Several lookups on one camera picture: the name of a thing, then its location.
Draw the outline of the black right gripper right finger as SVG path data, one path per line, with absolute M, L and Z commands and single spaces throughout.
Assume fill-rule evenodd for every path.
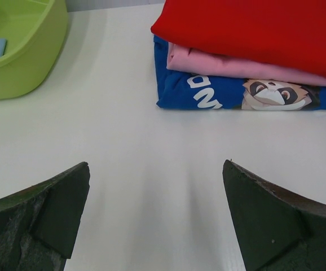
M 246 270 L 326 270 L 326 204 L 230 160 L 222 174 Z

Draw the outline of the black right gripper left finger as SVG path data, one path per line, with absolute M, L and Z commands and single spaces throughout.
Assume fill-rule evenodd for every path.
M 64 270 L 89 193 L 81 162 L 0 199 L 0 270 Z

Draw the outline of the red printed t shirt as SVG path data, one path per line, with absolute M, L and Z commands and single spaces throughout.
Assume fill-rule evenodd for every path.
M 326 77 L 326 1 L 166 1 L 151 31 L 207 53 Z

